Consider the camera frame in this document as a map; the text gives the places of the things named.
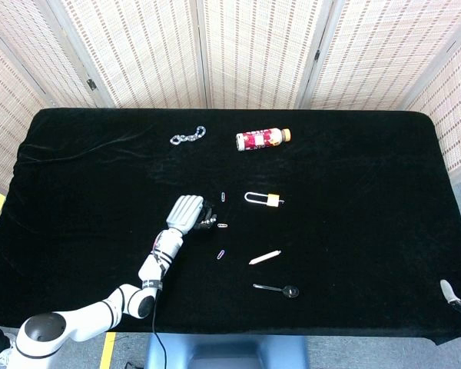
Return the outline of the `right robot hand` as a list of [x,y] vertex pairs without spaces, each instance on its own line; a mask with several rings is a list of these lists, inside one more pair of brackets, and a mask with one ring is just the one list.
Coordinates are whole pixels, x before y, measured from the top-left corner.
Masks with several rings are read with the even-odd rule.
[[439,285],[448,305],[461,314],[461,300],[454,293],[451,284],[447,280],[442,279]]

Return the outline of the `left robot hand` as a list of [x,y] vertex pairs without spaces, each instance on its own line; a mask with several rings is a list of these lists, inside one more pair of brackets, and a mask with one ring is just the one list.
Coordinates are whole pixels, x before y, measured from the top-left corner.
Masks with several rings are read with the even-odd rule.
[[191,230],[210,229],[217,223],[212,206],[200,195],[180,196],[167,219],[169,228],[186,235]]

